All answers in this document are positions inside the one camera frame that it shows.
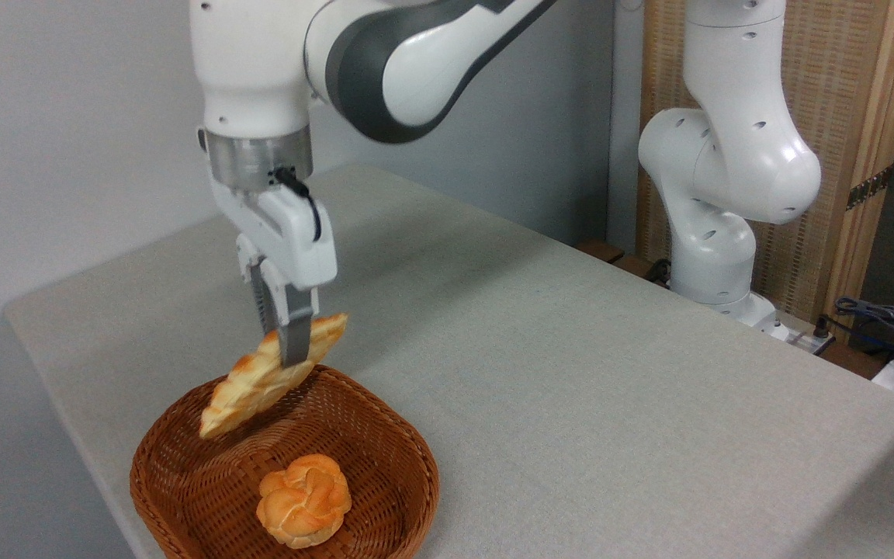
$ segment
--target pastry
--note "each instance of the pastry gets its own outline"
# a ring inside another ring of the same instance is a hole
[[[288,367],[282,367],[278,332],[269,332],[258,350],[241,357],[230,375],[213,389],[209,406],[202,413],[199,436],[212,439],[223,435],[259,411],[269,409],[309,376],[346,328],[347,314],[314,319],[309,357]]]
[[[309,454],[260,482],[258,520],[278,542],[302,549],[330,539],[351,509],[347,478],[336,461]]]

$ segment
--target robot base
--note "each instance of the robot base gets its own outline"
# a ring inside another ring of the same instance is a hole
[[[761,330],[774,339],[788,340],[788,328],[779,321],[772,302],[753,291],[742,300],[728,302],[728,304],[707,304],[706,307]]]

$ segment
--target basket rim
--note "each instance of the basket rim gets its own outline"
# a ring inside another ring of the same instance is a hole
[[[398,432],[402,436],[405,436],[409,443],[412,443],[418,451],[419,461],[420,464],[422,464],[425,477],[427,478],[426,499],[419,510],[421,520],[418,529],[411,530],[411,533],[407,534],[407,537],[402,540],[401,545],[398,546],[393,553],[387,556],[388,559],[404,559],[412,557],[419,551],[427,534],[429,534],[430,526],[433,523],[433,518],[436,516],[436,509],[439,505],[440,473],[437,468],[436,460],[434,460],[433,452],[430,450],[425,439],[423,439],[423,436],[419,434],[419,431],[413,427],[410,422],[405,420],[405,418],[402,418],[397,411],[391,409],[391,407],[384,403],[382,399],[370,393],[370,391],[359,384],[359,382],[337,369],[327,367],[326,365],[316,365],[310,374],[326,377],[328,380],[337,382],[343,389],[365,400],[366,403],[372,407],[373,411],[376,411],[377,414],[380,414],[380,416],[390,421],[391,424],[398,429]],[[145,477],[147,476],[144,470],[147,454],[154,448],[154,442],[158,439],[160,432],[163,432],[165,425],[172,420],[168,411],[175,409],[179,404],[187,401],[192,397],[192,394],[203,389],[208,389],[208,386],[210,385],[219,384],[219,382],[226,378],[227,375],[220,376],[185,392],[185,395],[178,398],[174,404],[171,404],[171,406],[161,414],[161,417],[157,418],[151,428],[147,429],[147,434],[143,436],[143,439],[137,446],[136,452],[133,454],[133,461],[130,466],[129,474],[130,496],[133,500],[133,506],[139,517],[144,521],[151,536],[164,552],[164,555],[169,558],[200,559],[205,558],[206,555],[201,549],[196,548],[192,542],[184,540],[178,536],[176,530],[174,530],[170,523],[168,523],[167,518],[158,512],[158,507],[153,505],[153,502],[149,499],[148,488],[144,482]]]

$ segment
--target braided bread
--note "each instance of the braided bread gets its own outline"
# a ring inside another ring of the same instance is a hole
[[[347,314],[316,318],[309,338],[309,357],[282,367],[278,332],[269,332],[255,353],[241,357],[226,380],[213,390],[209,406],[203,410],[199,436],[212,439],[233,431],[259,411],[269,409],[288,390],[301,385],[327,352],[344,335]]]

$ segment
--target woven screen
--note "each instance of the woven screen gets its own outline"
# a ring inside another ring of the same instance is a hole
[[[663,109],[698,106],[681,77],[684,5],[684,0],[646,3],[644,123]],[[884,44],[894,41],[894,20],[887,24],[891,11],[894,2],[888,0],[788,0],[785,98],[799,132],[823,164],[823,186],[812,208],[795,222],[784,226],[751,224],[758,241],[753,287],[782,311],[807,321],[822,311],[831,270],[837,259],[844,258],[838,248],[844,244],[841,229],[848,194],[857,180],[858,153],[865,152],[861,149],[865,117],[870,111],[882,110],[884,121],[885,114],[894,114],[894,110],[886,110],[894,107],[870,95],[883,86],[879,73],[894,73],[887,64],[894,47]],[[638,254],[650,261],[670,258],[671,235],[664,206],[643,173],[636,211]],[[877,215],[872,219],[877,223]]]

